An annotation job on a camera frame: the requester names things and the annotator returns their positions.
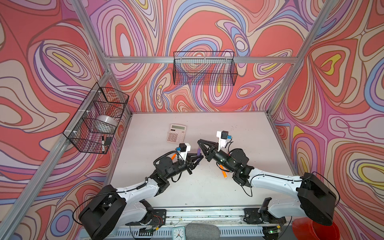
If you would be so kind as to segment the red bucket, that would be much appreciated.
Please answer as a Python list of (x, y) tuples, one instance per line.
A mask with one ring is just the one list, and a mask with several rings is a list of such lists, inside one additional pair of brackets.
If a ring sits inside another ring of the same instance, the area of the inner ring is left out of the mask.
[(312, 221), (309, 218), (294, 220), (292, 224), (293, 233), (298, 240), (340, 240), (340, 230), (333, 223), (331, 226), (324, 226)]

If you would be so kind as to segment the small white clock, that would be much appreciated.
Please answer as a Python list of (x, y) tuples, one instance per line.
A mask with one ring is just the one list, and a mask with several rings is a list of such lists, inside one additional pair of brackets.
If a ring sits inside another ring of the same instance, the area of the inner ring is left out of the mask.
[(185, 227), (173, 228), (172, 240), (186, 240)]

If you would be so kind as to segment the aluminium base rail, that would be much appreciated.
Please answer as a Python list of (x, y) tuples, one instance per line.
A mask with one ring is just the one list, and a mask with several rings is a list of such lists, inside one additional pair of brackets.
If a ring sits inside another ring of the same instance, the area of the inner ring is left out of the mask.
[(134, 240), (172, 239), (173, 228), (185, 227), (191, 223), (215, 225), (220, 230), (220, 238), (262, 237), (266, 240), (277, 240), (283, 225), (259, 224), (249, 225), (244, 222), (245, 208), (265, 210), (266, 202), (262, 205), (251, 206), (211, 206), (211, 207), (153, 207), (166, 209), (166, 223), (153, 232), (147, 226), (121, 226), (111, 233), (117, 238), (132, 238)]

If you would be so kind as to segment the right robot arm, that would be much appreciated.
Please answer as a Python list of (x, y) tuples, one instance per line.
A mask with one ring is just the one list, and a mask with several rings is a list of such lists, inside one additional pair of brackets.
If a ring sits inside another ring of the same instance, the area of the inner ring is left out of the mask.
[(313, 173), (303, 176), (273, 174), (249, 166), (249, 158), (240, 148), (227, 154), (215, 142), (200, 139), (198, 145), (207, 161), (214, 160), (232, 173), (233, 180), (241, 187), (263, 188), (289, 196), (287, 200), (265, 199), (265, 210), (271, 216), (308, 217), (323, 226), (333, 224), (337, 196)]

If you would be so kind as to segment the pink calculator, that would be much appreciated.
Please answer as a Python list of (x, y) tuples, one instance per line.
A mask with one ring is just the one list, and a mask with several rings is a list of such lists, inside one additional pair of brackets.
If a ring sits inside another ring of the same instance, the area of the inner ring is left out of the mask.
[(167, 142), (172, 144), (180, 144), (185, 140), (187, 127), (180, 124), (171, 124), (167, 134)]

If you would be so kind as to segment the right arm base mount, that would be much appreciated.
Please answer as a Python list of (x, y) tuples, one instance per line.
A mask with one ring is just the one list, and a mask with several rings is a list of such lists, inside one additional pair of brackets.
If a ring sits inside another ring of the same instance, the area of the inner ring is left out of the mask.
[(271, 215), (268, 211), (259, 212), (259, 208), (245, 208), (244, 209), (244, 222), (249, 225), (259, 224), (276, 224), (284, 225), (287, 220), (285, 217), (276, 218)]

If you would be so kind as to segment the silver tape roll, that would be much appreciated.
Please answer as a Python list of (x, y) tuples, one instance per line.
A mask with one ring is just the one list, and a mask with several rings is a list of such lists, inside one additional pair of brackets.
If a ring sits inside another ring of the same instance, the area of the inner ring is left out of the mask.
[(118, 122), (115, 118), (106, 115), (99, 115), (97, 120), (115, 127), (118, 125)]

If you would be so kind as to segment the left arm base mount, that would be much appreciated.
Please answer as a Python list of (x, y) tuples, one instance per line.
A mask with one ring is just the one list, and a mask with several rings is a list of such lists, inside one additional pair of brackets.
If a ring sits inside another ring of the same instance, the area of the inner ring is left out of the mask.
[(126, 226), (151, 226), (161, 227), (166, 223), (167, 210), (166, 209), (154, 209), (146, 213), (144, 218), (138, 222), (130, 222)]

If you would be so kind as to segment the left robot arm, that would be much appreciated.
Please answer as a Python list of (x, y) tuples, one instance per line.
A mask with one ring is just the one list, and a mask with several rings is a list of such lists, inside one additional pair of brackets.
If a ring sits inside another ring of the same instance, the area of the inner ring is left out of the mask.
[(149, 232), (162, 227), (166, 210), (154, 210), (148, 199), (162, 194), (175, 176), (189, 174), (203, 159), (202, 154), (168, 152), (153, 164), (154, 172), (144, 182), (124, 188), (107, 185), (79, 213), (79, 221), (92, 240), (103, 240), (125, 225), (147, 226)]

